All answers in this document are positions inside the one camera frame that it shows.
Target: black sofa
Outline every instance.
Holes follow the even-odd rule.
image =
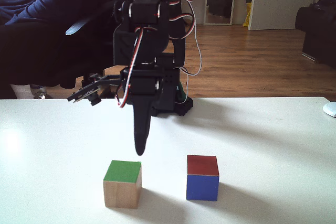
[[[232,0],[206,0],[209,13],[231,18]]]
[[[336,0],[300,8],[295,27],[306,32],[302,54],[336,68]]]

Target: computer mouse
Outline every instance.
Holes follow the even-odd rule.
[[[323,106],[323,110],[328,115],[336,118],[336,102],[328,102],[325,106]]]

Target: white wire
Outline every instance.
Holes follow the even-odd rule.
[[[189,73],[187,70],[186,70],[186,68],[185,67],[176,67],[176,68],[178,68],[178,69],[180,69],[183,73],[185,73],[186,75],[187,75],[187,84],[186,84],[186,97],[185,97],[185,100],[183,101],[183,102],[175,102],[175,103],[177,103],[177,104],[182,104],[182,103],[185,103],[186,102],[186,100],[187,100],[187,98],[188,98],[188,83],[189,83],[189,76],[196,76],[196,75],[198,75],[199,73],[200,73],[200,71],[201,71],[201,69],[202,69],[202,53],[201,53],[201,50],[200,50],[200,48],[199,48],[199,44],[198,44],[198,40],[197,40],[197,22],[196,22],[196,16],[195,16],[195,12],[194,12],[194,8],[193,8],[193,6],[192,6],[192,4],[191,4],[191,2],[192,2],[192,0],[186,0],[187,2],[188,2],[188,4],[189,4],[189,7],[190,7],[190,9],[191,9],[191,11],[192,11],[192,14],[193,14],[193,16],[194,16],[194,21],[195,21],[195,25],[194,25],[194,28],[195,28],[195,40],[196,40],[196,45],[197,45],[197,48],[198,48],[198,53],[199,53],[199,70],[198,70],[198,72],[197,73]]]

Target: wooden floor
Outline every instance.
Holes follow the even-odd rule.
[[[298,30],[248,31],[242,26],[197,26],[202,52],[201,73],[191,77],[189,96],[197,97],[326,97],[336,101],[336,70],[302,56],[305,34]],[[196,72],[195,39],[187,38],[185,67]],[[116,73],[120,67],[106,70]],[[49,88],[53,98],[66,98],[80,88]],[[186,76],[181,80],[185,85]]]

